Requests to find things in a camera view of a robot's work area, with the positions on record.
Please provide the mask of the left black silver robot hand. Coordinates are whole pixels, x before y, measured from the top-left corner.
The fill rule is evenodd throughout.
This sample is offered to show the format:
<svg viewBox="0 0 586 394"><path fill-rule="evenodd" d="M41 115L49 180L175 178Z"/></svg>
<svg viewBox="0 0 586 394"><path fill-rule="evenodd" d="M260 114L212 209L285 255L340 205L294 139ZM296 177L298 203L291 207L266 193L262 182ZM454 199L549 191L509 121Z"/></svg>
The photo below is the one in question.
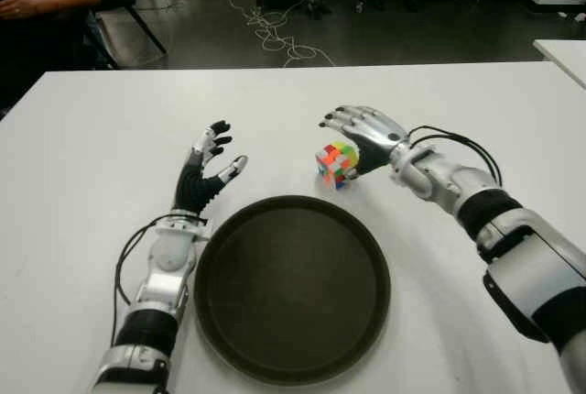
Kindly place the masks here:
<svg viewBox="0 0 586 394"><path fill-rule="evenodd" d="M221 155L224 146L233 140L227 135L230 129L231 125L225 120L214 122L191 146L179 174L173 210L200 214L228 183L242 173L248 162L245 155L236 157L215 175L203 176L207 164Z"/></svg>

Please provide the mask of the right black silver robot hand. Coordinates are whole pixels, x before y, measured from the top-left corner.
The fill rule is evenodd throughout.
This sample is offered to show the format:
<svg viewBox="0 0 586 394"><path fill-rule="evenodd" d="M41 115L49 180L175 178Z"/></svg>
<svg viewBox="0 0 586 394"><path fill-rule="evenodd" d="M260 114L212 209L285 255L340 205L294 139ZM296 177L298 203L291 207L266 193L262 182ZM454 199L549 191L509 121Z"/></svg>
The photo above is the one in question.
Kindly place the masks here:
<svg viewBox="0 0 586 394"><path fill-rule="evenodd" d="M358 161L350 170L351 179L388 165L392 152L407 141L402 126L367 106L339 106L320 120L319 127L333 129L357 146Z"/></svg>

